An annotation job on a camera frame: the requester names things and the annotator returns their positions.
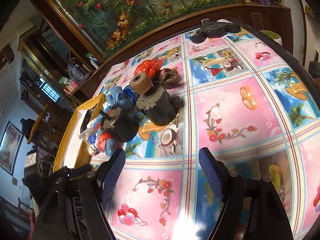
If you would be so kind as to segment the framed wall picture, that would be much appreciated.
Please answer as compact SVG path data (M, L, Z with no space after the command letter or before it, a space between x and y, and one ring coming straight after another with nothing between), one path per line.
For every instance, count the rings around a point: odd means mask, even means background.
M24 135L8 121L1 139L1 168L11 176L14 173L17 154Z

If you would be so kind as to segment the yellow cardboard tray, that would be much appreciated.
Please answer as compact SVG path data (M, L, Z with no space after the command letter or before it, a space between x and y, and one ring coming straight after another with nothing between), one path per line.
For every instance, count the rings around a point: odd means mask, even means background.
M85 119L85 115L89 109L94 110L89 121L99 116L99 111L103 110L103 103L106 101L104 94L97 95L85 103L81 104L74 111L70 122L62 137L54 166L53 172L57 172L61 168L79 168L89 163L90 155L87 151L87 144L79 136L80 128Z

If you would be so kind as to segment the black motor with shaft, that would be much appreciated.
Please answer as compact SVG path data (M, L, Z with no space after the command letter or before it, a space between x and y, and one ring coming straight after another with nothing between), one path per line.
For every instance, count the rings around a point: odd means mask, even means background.
M100 110L101 127L119 142L129 142L137 134L139 124L126 114L120 106L112 107L107 113Z

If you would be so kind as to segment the brown knitted scrubber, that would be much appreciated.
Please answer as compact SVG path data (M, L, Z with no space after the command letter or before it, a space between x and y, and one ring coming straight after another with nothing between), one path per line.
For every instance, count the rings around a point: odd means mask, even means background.
M177 70L164 68L159 71L157 82L166 89L171 89L176 86L180 79Z

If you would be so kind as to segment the black star-shaped bracket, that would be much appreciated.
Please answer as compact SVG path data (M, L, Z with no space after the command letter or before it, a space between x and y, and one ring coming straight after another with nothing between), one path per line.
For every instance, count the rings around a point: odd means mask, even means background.
M199 44L204 42L207 38L220 38L227 33L239 33L241 31L240 25L229 22L211 21L208 18L201 20L201 27L190 37L191 42Z

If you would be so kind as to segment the flower display cabinet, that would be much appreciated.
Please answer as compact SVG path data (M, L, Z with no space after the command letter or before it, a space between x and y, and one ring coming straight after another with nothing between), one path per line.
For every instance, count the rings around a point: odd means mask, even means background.
M141 36L190 14L245 0L30 0L79 56L104 62Z

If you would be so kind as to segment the black motor with sawtooth disc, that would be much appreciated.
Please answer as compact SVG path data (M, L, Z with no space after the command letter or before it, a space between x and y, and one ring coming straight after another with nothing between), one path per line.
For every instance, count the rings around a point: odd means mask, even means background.
M130 86L138 95L136 107L156 126L172 122L184 105L179 96L171 97L163 86L153 85L145 72L137 74Z

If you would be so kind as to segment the colourful patterned tablecloth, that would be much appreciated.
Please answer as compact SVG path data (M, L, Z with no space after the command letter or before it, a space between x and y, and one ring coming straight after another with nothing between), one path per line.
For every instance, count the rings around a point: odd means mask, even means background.
M206 239L222 203L209 187L198 153L245 178L270 178L294 239L319 217L319 88L285 49L253 31L191 41L194 30L114 65L95 89L125 87L137 66L158 58L180 75L169 89L183 107L168 125L139 115L123 144L126 164L105 215L117 239Z

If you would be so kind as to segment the grey kettle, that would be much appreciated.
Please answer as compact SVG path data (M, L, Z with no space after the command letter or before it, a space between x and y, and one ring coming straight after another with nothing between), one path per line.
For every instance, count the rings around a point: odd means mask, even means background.
M86 74L80 69L79 65L75 62L67 66L68 74L71 80L81 82L85 79Z

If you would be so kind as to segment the red blue mesh bundle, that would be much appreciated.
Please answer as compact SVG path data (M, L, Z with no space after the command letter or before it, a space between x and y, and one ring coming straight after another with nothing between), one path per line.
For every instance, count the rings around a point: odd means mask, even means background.
M99 127L96 132L91 135L87 142L87 150L90 155L104 153L110 157L116 149L121 148L122 143L116 140L107 130Z

